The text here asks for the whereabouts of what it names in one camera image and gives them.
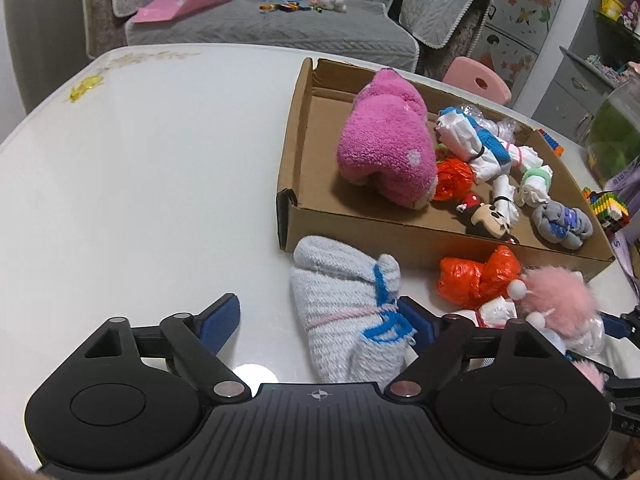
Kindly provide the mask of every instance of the gray sofa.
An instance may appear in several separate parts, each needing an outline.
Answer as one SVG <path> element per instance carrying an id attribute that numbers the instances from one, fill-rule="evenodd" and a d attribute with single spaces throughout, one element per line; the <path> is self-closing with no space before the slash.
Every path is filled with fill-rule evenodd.
<path id="1" fill-rule="evenodd" d="M 233 0 L 181 20 L 133 23 L 152 0 L 83 0 L 91 57 L 127 44 L 253 43 L 363 59 L 442 79 L 478 41 L 491 0 L 348 0 L 347 13 L 258 12 Z"/>

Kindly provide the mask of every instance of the crosshair marking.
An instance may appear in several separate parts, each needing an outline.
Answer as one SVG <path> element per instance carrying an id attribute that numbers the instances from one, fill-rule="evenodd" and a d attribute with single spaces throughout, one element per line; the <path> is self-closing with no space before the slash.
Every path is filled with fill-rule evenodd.
<path id="1" fill-rule="evenodd" d="M 331 394 L 327 393 L 324 390 L 316 390 L 314 392 L 311 392 L 309 395 L 312 396 L 314 399 L 317 399 L 318 401 L 320 401 L 320 400 L 326 399 Z"/>

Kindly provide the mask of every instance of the drawer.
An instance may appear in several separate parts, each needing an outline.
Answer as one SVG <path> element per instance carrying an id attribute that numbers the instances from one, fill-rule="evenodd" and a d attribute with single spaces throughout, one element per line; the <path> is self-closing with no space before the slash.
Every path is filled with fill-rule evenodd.
<path id="1" fill-rule="evenodd" d="M 554 80 L 591 114 L 596 113 L 611 88 L 570 57 L 565 57 Z"/>
<path id="2" fill-rule="evenodd" d="M 557 82 L 552 81 L 532 119 L 579 142 L 593 115 Z"/>

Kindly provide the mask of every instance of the yellow sticker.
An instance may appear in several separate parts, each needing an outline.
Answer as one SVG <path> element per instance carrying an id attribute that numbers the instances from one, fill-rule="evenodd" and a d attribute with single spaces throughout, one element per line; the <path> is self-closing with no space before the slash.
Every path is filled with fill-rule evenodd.
<path id="1" fill-rule="evenodd" d="M 104 78 L 101 75 L 92 75 L 89 77 L 85 77 L 82 79 L 78 86 L 74 86 L 71 89 L 71 94 L 69 94 L 69 100 L 72 103 L 78 101 L 87 91 L 91 90 L 91 88 L 97 87 L 104 81 Z"/>

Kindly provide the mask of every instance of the metal screw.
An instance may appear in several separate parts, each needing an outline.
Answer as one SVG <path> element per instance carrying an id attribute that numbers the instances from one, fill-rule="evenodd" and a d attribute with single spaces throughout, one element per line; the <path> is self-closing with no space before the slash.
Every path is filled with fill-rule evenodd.
<path id="1" fill-rule="evenodd" d="M 222 381 L 213 387 L 213 392 L 220 397 L 237 397 L 244 393 L 244 384 L 237 381 Z"/>
<path id="2" fill-rule="evenodd" d="M 389 387 L 389 391 L 398 397 L 415 397 L 420 394 L 422 388 L 413 381 L 398 381 Z"/>

